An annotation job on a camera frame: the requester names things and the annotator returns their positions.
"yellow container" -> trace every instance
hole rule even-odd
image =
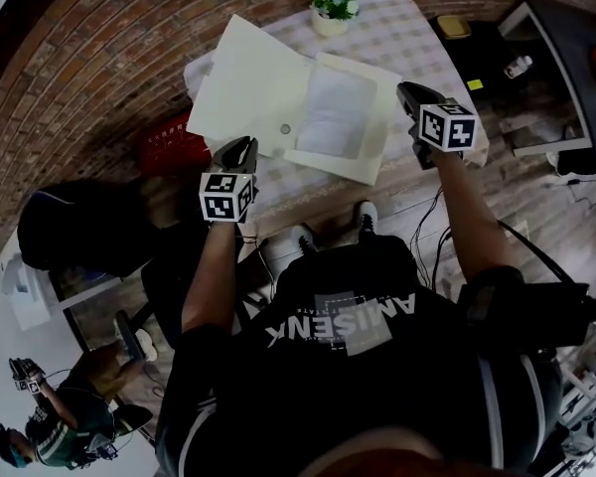
[[[446,39],[463,39],[473,33],[468,22],[460,16],[440,16],[437,23]]]

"white flower pot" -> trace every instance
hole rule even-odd
[[[323,18],[316,9],[311,10],[311,24],[316,33],[324,37],[339,36],[349,29],[349,21]]]

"white paper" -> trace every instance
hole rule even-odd
[[[296,149],[357,159],[376,89],[372,79],[317,66],[309,79],[305,119]]]

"black and white marker cube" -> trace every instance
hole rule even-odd
[[[204,173],[199,198],[206,221],[236,223],[253,201],[253,175]]]
[[[477,120],[477,115],[460,104],[421,104],[419,138],[444,152],[472,150]]]

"checkered tablecloth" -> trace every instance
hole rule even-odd
[[[309,11],[294,14],[263,30],[307,57],[315,58],[318,53],[326,52],[380,67],[401,75],[402,80],[415,81],[447,97],[455,97],[476,113],[446,50],[412,0],[359,0],[359,3],[359,16],[342,36],[318,36],[311,28]],[[186,85],[193,100],[211,59],[212,52],[186,66]],[[267,237],[322,210],[370,197],[388,186],[421,175],[407,133],[412,124],[398,104],[373,188],[284,159],[259,156],[256,169],[259,193],[247,215],[249,230]],[[212,143],[209,146],[219,148]],[[467,159],[483,165],[488,146],[486,133],[479,126],[477,148],[467,154]]]

